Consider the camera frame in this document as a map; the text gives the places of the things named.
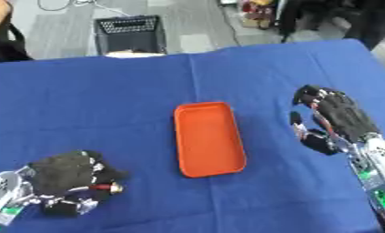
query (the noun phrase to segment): white wire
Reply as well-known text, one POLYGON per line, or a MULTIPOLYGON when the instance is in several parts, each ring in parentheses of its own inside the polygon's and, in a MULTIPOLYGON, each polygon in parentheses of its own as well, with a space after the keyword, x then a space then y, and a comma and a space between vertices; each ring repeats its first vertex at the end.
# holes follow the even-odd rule
POLYGON ((120 10, 116 10, 116 9, 112 9, 112 8, 108 8, 108 7, 105 7, 105 6, 103 6, 103 5, 100 5, 100 4, 97 2, 97 0, 93 0, 93 4, 94 4, 95 6, 97 6, 97 7, 106 9, 107 11, 116 12, 116 13, 119 13, 119 14, 124 15, 124 16, 130 16, 129 14, 124 13, 124 12, 122 12, 122 11, 120 11, 120 10))
POLYGON ((131 16, 127 13, 124 13, 120 10, 117 10, 117 9, 113 9, 113 8, 109 8, 109 7, 106 7, 104 5, 101 5, 97 2, 98 0, 70 0, 69 3, 67 3, 66 6, 64 7, 61 7, 61 8, 58 8, 58 9, 46 9, 46 8, 43 8, 42 7, 42 4, 40 2, 40 0, 38 0, 38 6, 39 8, 43 9, 43 10, 46 10, 46 11, 59 11, 59 10, 64 10, 66 8, 68 8, 70 5, 74 5, 74 6, 77 6, 77 7, 80 7, 80 6, 85 6, 85 5, 89 5, 89 4, 93 4, 94 6, 97 6, 99 8, 102 8, 102 9, 105 9, 107 11, 111 11, 111 12, 115 12, 115 13, 119 13, 121 15, 124 15, 124 16, 131 16))

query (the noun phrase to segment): black fabric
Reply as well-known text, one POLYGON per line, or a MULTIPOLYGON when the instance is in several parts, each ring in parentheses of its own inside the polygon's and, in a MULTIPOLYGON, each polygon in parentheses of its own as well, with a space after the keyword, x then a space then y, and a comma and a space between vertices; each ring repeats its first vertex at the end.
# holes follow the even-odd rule
POLYGON ((333 130, 351 143, 367 133, 379 133, 365 112, 341 92, 326 96, 317 109, 332 124, 333 130))
POLYGON ((279 20, 279 32, 282 42, 296 31, 296 20, 303 10, 314 11, 314 28, 328 16, 353 15, 351 29, 345 38, 359 39, 368 49, 373 49, 385 37, 385 0, 360 0, 356 4, 358 15, 354 9, 340 7, 342 1, 335 0, 288 0, 279 20))
POLYGON ((81 151, 47 157, 28 166, 35 171, 30 181, 36 195, 62 197, 71 188, 92 184, 93 165, 81 151))
POLYGON ((0 25, 0 63, 32 60, 25 50, 25 38, 22 33, 11 24, 11 18, 12 11, 0 25), (14 35, 15 40, 10 40, 9 32, 14 35))
POLYGON ((365 1, 361 16, 345 37, 359 39, 370 50, 380 43, 385 38, 385 0, 365 1))

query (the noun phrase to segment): black glove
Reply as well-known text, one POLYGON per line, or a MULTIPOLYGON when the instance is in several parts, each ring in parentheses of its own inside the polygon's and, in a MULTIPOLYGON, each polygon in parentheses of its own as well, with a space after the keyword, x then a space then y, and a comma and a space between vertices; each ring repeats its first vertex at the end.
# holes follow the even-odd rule
POLYGON ((368 133, 379 133, 378 128, 357 104, 344 93, 319 86, 304 86, 294 96, 293 105, 304 104, 317 110, 328 121, 314 120, 325 130, 333 130, 350 143, 362 140, 368 133))
POLYGON ((35 195, 46 199, 44 212, 61 216, 80 214, 86 200, 98 203, 121 192, 116 181, 127 174, 109 166, 101 154, 85 150, 47 157, 28 167, 33 170, 27 179, 35 195))

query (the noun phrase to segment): glove finger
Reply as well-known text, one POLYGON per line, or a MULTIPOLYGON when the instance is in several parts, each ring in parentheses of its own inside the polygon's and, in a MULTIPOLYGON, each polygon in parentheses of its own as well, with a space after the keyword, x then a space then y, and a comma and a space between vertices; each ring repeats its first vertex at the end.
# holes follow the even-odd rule
POLYGON ((301 143, 315 151, 323 153, 327 156, 338 153, 338 150, 331 148, 326 138, 326 134, 317 129, 311 129, 305 139, 301 140, 301 143))
POLYGON ((300 88, 296 94, 294 94, 294 98, 292 100, 292 104, 295 106, 295 105, 298 105, 300 103, 305 103, 304 102, 304 96, 307 95, 307 96, 311 96, 313 98, 316 98, 318 93, 320 91, 320 87, 319 86, 310 86, 310 85, 305 85, 303 86, 302 88, 300 88))
POLYGON ((291 125, 294 125, 294 124, 300 125, 300 124, 302 124, 302 118, 301 118, 301 115, 299 114, 299 112, 292 111, 289 114, 289 123, 291 125))

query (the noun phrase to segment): black bag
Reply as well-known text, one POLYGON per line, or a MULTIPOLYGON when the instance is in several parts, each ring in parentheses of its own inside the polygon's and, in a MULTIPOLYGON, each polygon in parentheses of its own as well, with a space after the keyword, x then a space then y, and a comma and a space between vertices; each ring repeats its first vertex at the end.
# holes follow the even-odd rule
POLYGON ((11 24, 11 17, 12 10, 0 25, 0 63, 33 60, 25 50, 24 35, 11 24), (9 38, 9 32, 14 35, 15 40, 9 38))

